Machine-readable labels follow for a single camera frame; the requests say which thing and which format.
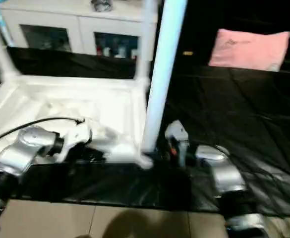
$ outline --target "beige floor tile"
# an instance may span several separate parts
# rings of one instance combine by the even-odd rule
[[[189,238],[186,212],[96,207],[92,238]]]
[[[266,223],[270,238],[290,238],[290,218],[268,217]]]
[[[191,238],[227,238],[225,220],[218,214],[189,213]]]
[[[11,200],[0,238],[75,238],[88,234],[94,206]]]

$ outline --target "wrinkled black cloth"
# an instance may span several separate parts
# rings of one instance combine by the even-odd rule
[[[135,70],[130,60],[31,49],[9,52],[25,74],[132,79]],[[176,119],[188,131],[192,146],[217,144],[230,151],[260,212],[290,216],[290,73],[175,68],[158,145],[166,126]],[[14,197],[217,212],[209,168],[200,163],[173,168],[165,153],[157,150],[153,169],[145,171],[136,165],[105,164],[102,155],[76,148],[66,164],[31,167]]]

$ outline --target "white cabinet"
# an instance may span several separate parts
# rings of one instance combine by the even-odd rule
[[[114,0],[95,12],[90,0],[8,0],[0,8],[17,47],[133,58],[143,21],[142,0]],[[152,59],[157,24],[153,9]]]
[[[84,53],[76,16],[7,9],[2,14],[17,47]]]

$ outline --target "pink cushion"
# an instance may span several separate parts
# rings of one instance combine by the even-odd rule
[[[209,65],[279,71],[289,37],[290,32],[260,35],[220,29]]]

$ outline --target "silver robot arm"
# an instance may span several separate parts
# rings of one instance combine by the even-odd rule
[[[73,127],[64,137],[38,126],[20,130],[15,141],[0,152],[0,212],[31,165],[38,161],[61,163],[72,147],[91,139],[91,129],[85,122]]]
[[[255,199],[238,168],[229,160],[229,152],[220,146],[199,145],[195,155],[211,167],[229,236],[268,238],[264,217],[257,212]]]

